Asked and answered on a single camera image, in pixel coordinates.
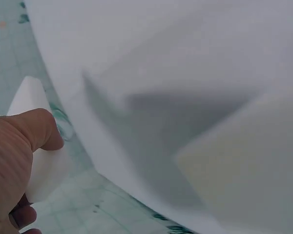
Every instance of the table surface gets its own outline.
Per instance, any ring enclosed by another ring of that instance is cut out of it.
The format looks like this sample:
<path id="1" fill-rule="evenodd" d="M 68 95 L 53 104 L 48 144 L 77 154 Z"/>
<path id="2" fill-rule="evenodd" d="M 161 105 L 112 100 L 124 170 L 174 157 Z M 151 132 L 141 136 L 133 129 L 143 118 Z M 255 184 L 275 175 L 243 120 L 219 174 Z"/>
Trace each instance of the table surface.
<path id="1" fill-rule="evenodd" d="M 44 86 L 74 169 L 47 201 L 35 204 L 37 227 L 45 234 L 192 233 L 155 213 L 113 185 L 93 168 L 75 135 L 48 77 L 20 0 L 0 0 L 0 116 L 5 115 L 25 76 L 39 78 Z"/>

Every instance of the green cutting mat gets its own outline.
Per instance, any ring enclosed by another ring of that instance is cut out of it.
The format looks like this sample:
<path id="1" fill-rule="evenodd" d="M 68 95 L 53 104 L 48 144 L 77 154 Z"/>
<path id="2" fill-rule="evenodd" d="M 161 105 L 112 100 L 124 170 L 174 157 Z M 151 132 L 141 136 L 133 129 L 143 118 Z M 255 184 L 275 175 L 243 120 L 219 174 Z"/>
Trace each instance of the green cutting mat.
<path id="1" fill-rule="evenodd" d="M 193 233 L 145 207 L 94 170 L 52 87 L 29 20 L 23 2 L 0 0 L 0 116 L 7 113 L 25 76 L 39 78 L 74 162 L 70 179 L 47 201 L 34 205 L 38 219 L 31 227 L 44 234 Z"/>

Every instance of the green marking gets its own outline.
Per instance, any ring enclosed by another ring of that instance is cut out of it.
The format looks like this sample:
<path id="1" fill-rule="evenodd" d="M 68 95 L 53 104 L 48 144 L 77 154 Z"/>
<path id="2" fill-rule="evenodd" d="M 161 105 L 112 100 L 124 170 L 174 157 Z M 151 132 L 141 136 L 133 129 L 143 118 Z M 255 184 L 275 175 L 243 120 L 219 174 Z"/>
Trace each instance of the green marking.
<path id="1" fill-rule="evenodd" d="M 20 6 L 23 8 L 23 9 L 26 9 L 26 5 L 25 5 L 25 2 L 20 2 Z"/>
<path id="2" fill-rule="evenodd" d="M 29 22 L 29 17 L 27 14 L 21 14 L 19 23 L 26 23 Z"/>

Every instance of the curved white sheet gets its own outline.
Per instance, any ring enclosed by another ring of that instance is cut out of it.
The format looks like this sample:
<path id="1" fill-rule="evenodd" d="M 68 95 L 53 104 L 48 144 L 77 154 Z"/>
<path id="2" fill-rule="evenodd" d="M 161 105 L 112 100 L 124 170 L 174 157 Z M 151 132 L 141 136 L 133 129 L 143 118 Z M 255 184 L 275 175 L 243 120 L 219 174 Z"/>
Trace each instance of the curved white sheet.
<path id="1" fill-rule="evenodd" d="M 180 224 L 223 233 L 172 155 L 272 83 L 293 79 L 293 1 L 26 4 L 50 78 L 96 169 Z"/>

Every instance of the finger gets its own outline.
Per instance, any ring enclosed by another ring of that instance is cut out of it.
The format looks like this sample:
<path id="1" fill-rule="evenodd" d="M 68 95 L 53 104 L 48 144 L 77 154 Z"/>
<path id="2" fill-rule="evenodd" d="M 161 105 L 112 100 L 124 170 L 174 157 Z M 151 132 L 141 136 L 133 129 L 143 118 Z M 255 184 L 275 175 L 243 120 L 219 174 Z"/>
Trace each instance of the finger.
<path id="1" fill-rule="evenodd" d="M 63 147 L 64 142 L 55 119 L 45 109 L 36 109 L 20 115 L 6 117 L 6 121 L 28 139 L 33 152 L 38 148 L 58 150 Z"/>
<path id="2" fill-rule="evenodd" d="M 38 229 L 30 229 L 24 232 L 23 234 L 42 234 L 40 230 Z"/>
<path id="3" fill-rule="evenodd" d="M 18 230 L 35 222 L 36 219 L 37 213 L 35 209 L 30 206 L 25 206 L 10 214 L 10 221 Z"/>

